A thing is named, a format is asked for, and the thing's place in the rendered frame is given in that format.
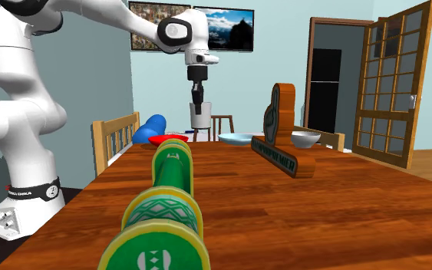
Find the white cylindrical container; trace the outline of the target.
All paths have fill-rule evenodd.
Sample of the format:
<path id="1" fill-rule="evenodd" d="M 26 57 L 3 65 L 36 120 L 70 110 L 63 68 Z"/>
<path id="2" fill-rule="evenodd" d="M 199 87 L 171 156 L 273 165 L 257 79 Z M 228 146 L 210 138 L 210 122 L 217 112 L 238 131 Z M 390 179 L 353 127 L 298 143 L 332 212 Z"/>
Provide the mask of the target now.
<path id="1" fill-rule="evenodd" d="M 211 102 L 202 102 L 201 114 L 196 114 L 195 104 L 190 103 L 190 122 L 193 129 L 208 129 L 211 127 Z"/>

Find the dark wooden chair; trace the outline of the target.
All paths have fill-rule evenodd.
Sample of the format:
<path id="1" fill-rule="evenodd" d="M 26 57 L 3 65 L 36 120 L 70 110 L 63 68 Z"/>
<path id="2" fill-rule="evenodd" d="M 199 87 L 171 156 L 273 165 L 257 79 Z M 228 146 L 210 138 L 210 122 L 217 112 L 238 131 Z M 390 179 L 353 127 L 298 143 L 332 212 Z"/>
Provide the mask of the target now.
<path id="1" fill-rule="evenodd" d="M 211 126 L 206 128 L 207 132 L 207 140 L 208 141 L 217 141 L 218 136 L 222 133 L 222 122 L 223 119 L 227 119 L 229 121 L 229 132 L 234 132 L 233 118 L 232 115 L 212 115 L 211 116 Z"/>

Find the blue rounded object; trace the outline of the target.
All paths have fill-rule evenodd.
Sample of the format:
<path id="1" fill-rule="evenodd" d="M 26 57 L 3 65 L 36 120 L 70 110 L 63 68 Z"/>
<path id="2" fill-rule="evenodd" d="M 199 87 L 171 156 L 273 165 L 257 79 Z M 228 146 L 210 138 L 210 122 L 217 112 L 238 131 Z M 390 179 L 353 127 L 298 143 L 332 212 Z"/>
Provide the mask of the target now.
<path id="1" fill-rule="evenodd" d="M 149 143 L 149 138 L 164 135 L 167 126 L 165 117 L 161 114 L 154 114 L 142 125 L 132 136 L 132 143 Z"/>

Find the light blue bowl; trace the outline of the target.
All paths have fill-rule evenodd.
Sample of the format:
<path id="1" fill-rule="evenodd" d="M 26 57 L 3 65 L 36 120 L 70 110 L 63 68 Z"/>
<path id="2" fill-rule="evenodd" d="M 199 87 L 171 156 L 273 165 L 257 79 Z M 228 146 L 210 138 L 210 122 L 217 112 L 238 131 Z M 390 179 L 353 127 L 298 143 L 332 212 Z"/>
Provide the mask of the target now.
<path id="1" fill-rule="evenodd" d="M 250 133 L 222 133 L 218 135 L 219 141 L 235 146 L 248 145 L 252 141 Z"/>

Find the red bowl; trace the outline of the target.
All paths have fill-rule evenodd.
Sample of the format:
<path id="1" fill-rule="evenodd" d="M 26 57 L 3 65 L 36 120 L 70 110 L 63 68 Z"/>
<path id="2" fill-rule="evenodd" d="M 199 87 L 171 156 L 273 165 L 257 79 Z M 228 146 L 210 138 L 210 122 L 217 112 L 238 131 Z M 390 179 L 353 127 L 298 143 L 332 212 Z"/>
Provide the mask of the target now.
<path id="1" fill-rule="evenodd" d="M 169 139 L 178 139 L 178 140 L 182 140 L 183 142 L 187 142 L 189 138 L 187 136 L 179 135 L 179 134 L 165 134 L 165 135 L 156 135 L 156 136 L 149 137 L 148 141 L 154 146 L 158 147 L 162 142 Z"/>

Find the orange pointing hand figure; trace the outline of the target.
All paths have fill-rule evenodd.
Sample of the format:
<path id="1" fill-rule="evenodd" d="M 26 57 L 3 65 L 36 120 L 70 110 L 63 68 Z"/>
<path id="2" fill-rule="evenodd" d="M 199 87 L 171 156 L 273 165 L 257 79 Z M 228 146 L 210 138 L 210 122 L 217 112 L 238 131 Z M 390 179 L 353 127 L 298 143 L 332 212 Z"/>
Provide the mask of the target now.
<path id="1" fill-rule="evenodd" d="M 291 141 L 294 128 L 295 86 L 275 83 L 263 117 L 264 138 L 254 136 L 251 149 L 291 178 L 311 178 L 315 159 L 298 151 Z"/>

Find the green and yellow spool toy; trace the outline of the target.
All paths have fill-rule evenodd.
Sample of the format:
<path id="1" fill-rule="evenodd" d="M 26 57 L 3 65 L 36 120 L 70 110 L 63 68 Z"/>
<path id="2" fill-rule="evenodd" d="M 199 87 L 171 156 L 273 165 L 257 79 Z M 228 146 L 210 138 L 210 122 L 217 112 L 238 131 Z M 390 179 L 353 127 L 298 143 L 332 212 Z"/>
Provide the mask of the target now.
<path id="1" fill-rule="evenodd" d="M 163 141 L 151 168 L 153 186 L 127 206 L 97 270 L 211 270 L 189 146 Z"/>

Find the light wooden chair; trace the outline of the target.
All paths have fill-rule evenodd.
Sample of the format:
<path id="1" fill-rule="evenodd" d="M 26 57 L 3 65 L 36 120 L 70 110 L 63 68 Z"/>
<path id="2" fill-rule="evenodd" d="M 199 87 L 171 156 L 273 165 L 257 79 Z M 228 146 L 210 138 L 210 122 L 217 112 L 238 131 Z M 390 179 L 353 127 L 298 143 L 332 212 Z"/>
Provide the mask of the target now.
<path id="1" fill-rule="evenodd" d="M 132 137 L 139 127 L 138 112 L 113 120 L 99 120 L 92 123 L 94 164 L 98 176 L 106 170 L 110 160 L 132 144 Z"/>
<path id="2" fill-rule="evenodd" d="M 320 133 L 321 137 L 317 143 L 320 143 L 322 146 L 331 146 L 333 150 L 340 152 L 343 152 L 345 149 L 345 135 L 343 133 L 328 133 L 299 126 L 294 126 L 293 131 L 311 131 Z"/>

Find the white bowl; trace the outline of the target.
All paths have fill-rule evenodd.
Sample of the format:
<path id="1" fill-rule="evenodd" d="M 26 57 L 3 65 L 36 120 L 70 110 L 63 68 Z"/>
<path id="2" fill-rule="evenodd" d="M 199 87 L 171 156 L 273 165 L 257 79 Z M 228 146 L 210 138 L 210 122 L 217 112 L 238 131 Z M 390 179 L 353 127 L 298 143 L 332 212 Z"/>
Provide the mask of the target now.
<path id="1" fill-rule="evenodd" d="M 311 131 L 293 131 L 291 135 L 291 141 L 297 148 L 311 148 L 315 143 L 319 141 L 321 137 L 320 133 Z"/>

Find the black refrigerator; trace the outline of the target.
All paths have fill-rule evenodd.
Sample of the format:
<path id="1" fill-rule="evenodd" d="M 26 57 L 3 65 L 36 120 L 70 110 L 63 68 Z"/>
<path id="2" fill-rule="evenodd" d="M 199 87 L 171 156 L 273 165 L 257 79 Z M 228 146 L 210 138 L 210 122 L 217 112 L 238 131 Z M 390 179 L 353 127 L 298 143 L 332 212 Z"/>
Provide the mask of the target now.
<path id="1" fill-rule="evenodd" d="M 313 50 L 308 128 L 335 132 L 340 69 L 341 50 Z"/>

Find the wooden dining table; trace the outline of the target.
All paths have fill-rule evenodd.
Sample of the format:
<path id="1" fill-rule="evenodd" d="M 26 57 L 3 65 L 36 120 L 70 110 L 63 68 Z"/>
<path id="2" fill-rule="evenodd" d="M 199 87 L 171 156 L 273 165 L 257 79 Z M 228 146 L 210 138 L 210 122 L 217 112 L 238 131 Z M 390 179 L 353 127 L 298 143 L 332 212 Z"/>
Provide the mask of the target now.
<path id="1" fill-rule="evenodd" d="M 211 270 L 432 270 L 432 182 L 315 146 L 293 179 L 250 147 L 193 143 Z M 151 184 L 136 145 L 15 250 L 0 270 L 96 270 L 124 210 Z"/>

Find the wooden door with glass panes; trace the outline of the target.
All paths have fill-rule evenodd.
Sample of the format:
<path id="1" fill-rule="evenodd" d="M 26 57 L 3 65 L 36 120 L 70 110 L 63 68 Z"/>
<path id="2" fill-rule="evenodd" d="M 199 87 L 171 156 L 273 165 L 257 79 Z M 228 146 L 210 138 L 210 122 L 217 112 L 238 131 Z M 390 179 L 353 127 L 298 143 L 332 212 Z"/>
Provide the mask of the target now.
<path id="1" fill-rule="evenodd" d="M 411 167 L 432 0 L 365 27 L 352 151 Z"/>

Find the mountain and sky wall picture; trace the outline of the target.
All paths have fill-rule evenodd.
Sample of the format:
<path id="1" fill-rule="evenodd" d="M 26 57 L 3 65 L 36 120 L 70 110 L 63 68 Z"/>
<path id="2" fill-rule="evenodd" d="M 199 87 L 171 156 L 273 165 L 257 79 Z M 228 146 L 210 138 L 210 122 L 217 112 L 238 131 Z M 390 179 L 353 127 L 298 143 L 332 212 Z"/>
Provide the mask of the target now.
<path id="1" fill-rule="evenodd" d="M 254 13 L 252 9 L 193 6 L 208 21 L 211 51 L 247 51 L 254 48 Z"/>

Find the brown toned wall picture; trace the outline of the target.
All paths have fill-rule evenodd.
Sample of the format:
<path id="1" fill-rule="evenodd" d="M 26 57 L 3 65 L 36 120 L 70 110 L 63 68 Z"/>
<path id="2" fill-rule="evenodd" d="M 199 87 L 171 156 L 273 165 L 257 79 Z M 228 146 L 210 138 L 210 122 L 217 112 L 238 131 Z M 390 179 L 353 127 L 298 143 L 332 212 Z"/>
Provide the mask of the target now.
<path id="1" fill-rule="evenodd" d="M 158 24 L 166 18 L 183 13 L 190 8 L 189 5 L 129 1 L 128 8 L 137 17 L 130 39 L 133 51 L 159 51 L 160 46 L 163 46 L 166 53 L 176 52 L 176 47 L 160 42 L 157 35 Z"/>

